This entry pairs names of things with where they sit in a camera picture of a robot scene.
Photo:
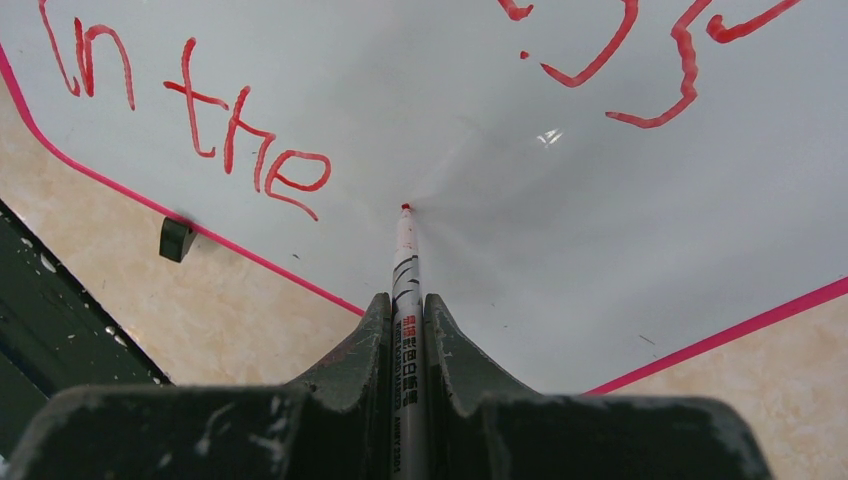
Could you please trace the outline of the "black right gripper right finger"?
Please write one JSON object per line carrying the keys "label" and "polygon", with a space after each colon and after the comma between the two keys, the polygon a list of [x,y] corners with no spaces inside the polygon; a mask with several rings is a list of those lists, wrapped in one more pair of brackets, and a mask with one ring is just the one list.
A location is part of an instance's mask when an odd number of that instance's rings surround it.
{"label": "black right gripper right finger", "polygon": [[424,303],[435,479],[769,479],[749,424],[707,397],[542,394],[444,300]]}

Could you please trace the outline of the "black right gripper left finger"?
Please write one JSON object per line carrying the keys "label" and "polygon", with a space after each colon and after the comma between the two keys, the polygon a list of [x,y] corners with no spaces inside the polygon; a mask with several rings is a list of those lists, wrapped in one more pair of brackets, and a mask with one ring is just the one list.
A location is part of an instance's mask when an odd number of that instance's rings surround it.
{"label": "black right gripper left finger", "polygon": [[385,479],[391,300],[295,379],[86,386],[31,421],[9,479]]}

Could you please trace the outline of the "red whiteboard marker pen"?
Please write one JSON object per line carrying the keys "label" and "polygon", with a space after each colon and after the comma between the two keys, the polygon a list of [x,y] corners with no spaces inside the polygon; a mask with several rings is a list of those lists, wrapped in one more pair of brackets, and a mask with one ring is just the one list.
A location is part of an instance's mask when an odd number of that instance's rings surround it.
{"label": "red whiteboard marker pen", "polygon": [[426,479],[426,372],[420,329],[423,306],[412,208],[401,206],[392,271],[393,479]]}

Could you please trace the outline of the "red framed whiteboard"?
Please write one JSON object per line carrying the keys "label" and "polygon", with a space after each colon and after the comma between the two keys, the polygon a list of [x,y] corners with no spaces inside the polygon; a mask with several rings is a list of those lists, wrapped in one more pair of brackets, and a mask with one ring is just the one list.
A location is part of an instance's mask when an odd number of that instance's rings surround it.
{"label": "red framed whiteboard", "polygon": [[847,275],[843,1],[5,1],[79,172],[324,297],[422,288],[602,391]]}

